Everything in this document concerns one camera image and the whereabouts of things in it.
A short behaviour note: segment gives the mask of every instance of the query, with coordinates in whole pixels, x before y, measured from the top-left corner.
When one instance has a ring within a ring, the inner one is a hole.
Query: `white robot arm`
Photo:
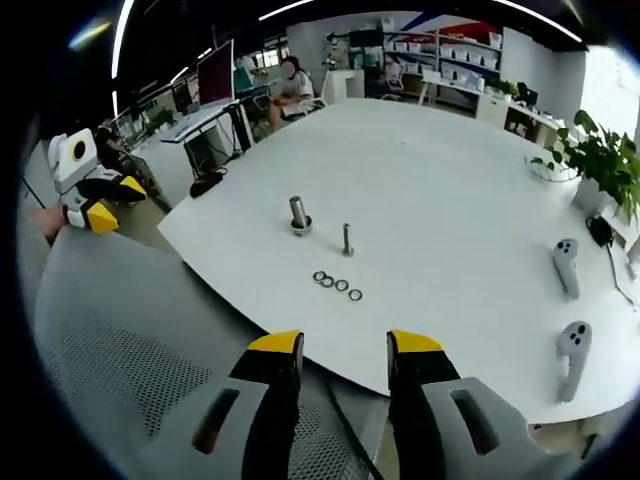
[[[95,233],[116,230],[118,220],[101,200],[131,203],[147,198],[136,179],[99,164],[96,144],[87,128],[70,137],[54,137],[48,157],[65,217],[75,227]]]

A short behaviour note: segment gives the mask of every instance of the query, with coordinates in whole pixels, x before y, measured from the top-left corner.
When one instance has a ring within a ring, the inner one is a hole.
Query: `green plant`
[[[569,129],[558,130],[558,139],[564,153],[550,148],[549,151],[560,165],[575,169],[579,176],[592,178],[599,188],[607,192],[622,209],[628,222],[637,219],[640,206],[640,160],[636,153],[636,144],[625,133],[622,137],[602,125],[598,127],[584,110],[579,110],[573,120],[582,127],[586,139],[576,142],[569,138]],[[554,169],[554,162],[545,162],[539,157],[531,163],[545,165]]]
[[[147,126],[149,130],[153,132],[165,123],[168,123],[169,125],[174,125],[176,123],[175,119],[173,118],[173,112],[167,108],[161,109],[158,113],[151,117]]]
[[[518,89],[509,80],[499,80],[497,78],[487,78],[485,85],[491,87],[494,90],[504,93],[505,95],[511,95],[515,97],[518,95]]]

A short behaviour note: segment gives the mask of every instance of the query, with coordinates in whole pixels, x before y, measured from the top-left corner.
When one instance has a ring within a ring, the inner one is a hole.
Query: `office floor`
[[[403,100],[403,103],[405,102],[415,104],[413,99]],[[470,115],[455,107],[444,105],[425,106],[423,108],[438,108],[460,115]],[[261,124],[259,130],[260,139],[266,138],[272,133],[268,124]],[[119,214],[121,219],[119,233],[148,247],[169,254],[176,254],[157,229],[157,225],[164,217],[164,211],[152,200],[146,200],[132,208],[123,207]],[[530,427],[529,432],[540,447],[552,452],[572,451],[579,457],[586,447],[586,438],[580,433],[581,428],[581,422],[567,422],[545,425],[539,429]],[[385,429],[376,464],[385,479],[399,478],[398,457],[390,425],[387,425]]]

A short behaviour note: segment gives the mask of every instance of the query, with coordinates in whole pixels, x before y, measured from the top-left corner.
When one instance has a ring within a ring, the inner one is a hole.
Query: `metal washer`
[[[339,292],[346,292],[349,290],[349,282],[346,280],[336,280],[336,290]]]
[[[327,274],[322,270],[313,274],[313,279],[318,283],[322,282],[325,278],[327,278]]]
[[[320,285],[322,285],[324,288],[331,288],[335,285],[336,281],[333,279],[332,276],[327,275],[325,276],[322,281],[320,282]]]
[[[362,297],[362,292],[357,288],[349,290],[349,300],[351,300],[352,302],[359,302],[360,300],[362,300]]]

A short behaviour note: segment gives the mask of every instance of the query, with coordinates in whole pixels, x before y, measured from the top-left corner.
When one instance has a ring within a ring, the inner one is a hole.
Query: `round table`
[[[300,329],[305,356],[388,394],[386,332],[440,342],[530,423],[585,418],[629,401],[640,381],[640,314],[615,290],[609,259],[570,203],[577,186],[531,176],[539,146],[474,119],[349,99],[298,121],[228,165],[160,225],[182,258],[269,332]],[[292,234],[299,195],[310,235]],[[351,224],[355,254],[341,255]],[[580,243],[581,297],[551,260]],[[313,281],[323,270],[359,302]],[[593,344],[575,399],[559,403],[556,337],[589,322]]]

